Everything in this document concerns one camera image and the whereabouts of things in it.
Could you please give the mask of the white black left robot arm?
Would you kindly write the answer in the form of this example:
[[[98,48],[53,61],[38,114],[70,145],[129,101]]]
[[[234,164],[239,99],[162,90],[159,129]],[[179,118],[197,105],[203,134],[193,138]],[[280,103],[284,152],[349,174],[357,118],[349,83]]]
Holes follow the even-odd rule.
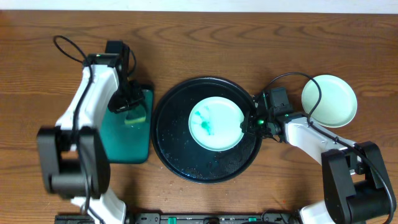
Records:
[[[129,52],[88,55],[67,110],[37,133],[46,191],[78,206],[88,223],[129,221],[110,186],[111,165],[148,157],[153,95],[129,79],[131,60]]]

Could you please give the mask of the green yellow sponge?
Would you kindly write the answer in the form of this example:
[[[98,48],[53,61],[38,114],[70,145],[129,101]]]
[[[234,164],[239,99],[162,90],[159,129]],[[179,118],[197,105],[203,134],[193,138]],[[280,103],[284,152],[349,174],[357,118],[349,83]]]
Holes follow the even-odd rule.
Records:
[[[126,114],[124,123],[126,125],[133,125],[137,123],[143,123],[146,120],[147,112],[144,106],[139,105],[132,110],[129,110]]]

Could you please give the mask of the mint green plate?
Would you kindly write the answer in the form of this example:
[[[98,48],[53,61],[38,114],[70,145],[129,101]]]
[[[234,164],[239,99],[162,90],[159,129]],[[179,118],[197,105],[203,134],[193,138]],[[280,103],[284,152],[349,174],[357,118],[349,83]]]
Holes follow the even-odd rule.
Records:
[[[188,118],[188,129],[201,147],[221,152],[235,147],[242,140],[243,120],[243,112],[236,103],[212,96],[193,107]]]
[[[319,75],[304,86],[301,96],[306,113],[312,108],[311,117],[328,128],[340,128],[349,124],[358,109],[354,90],[343,79],[333,75]]]

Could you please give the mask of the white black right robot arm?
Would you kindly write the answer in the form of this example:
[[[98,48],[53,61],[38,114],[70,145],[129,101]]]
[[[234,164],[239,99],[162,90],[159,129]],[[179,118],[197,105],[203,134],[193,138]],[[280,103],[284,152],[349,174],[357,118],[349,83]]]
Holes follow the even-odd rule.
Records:
[[[356,143],[321,127],[294,111],[286,92],[265,91],[253,102],[243,133],[295,146],[322,167],[324,199],[299,211],[302,223],[365,223],[383,215],[392,221],[397,202],[375,143]]]

